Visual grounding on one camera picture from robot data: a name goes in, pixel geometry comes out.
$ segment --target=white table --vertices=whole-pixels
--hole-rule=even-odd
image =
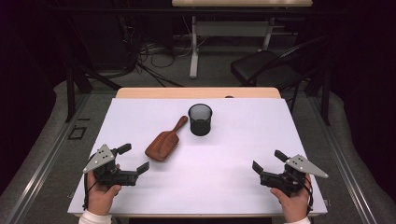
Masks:
[[[260,185],[251,165],[254,160],[267,172],[280,174],[284,163],[274,156],[276,149],[288,156],[305,156],[285,101],[208,95],[196,99],[113,99],[92,154],[102,144],[114,148],[131,143],[132,149],[119,155],[116,163],[122,170],[135,170],[149,161],[150,168],[138,178],[135,187],[123,187],[114,200],[111,214],[117,217],[282,216],[277,198],[269,188]],[[213,110],[211,132],[197,137],[186,124],[177,133],[180,142],[176,150],[165,162],[148,158],[144,151],[149,143],[160,132],[172,130],[178,119],[187,115],[190,106],[197,103],[208,104]],[[311,215],[325,214],[327,209],[313,176],[312,183],[315,203]],[[81,215],[83,199],[81,178],[68,213]]]
[[[312,0],[173,0],[174,7],[311,7]],[[269,21],[197,21],[192,16],[192,56],[190,78],[197,78],[198,35],[263,36],[262,49],[268,48],[273,27]]]

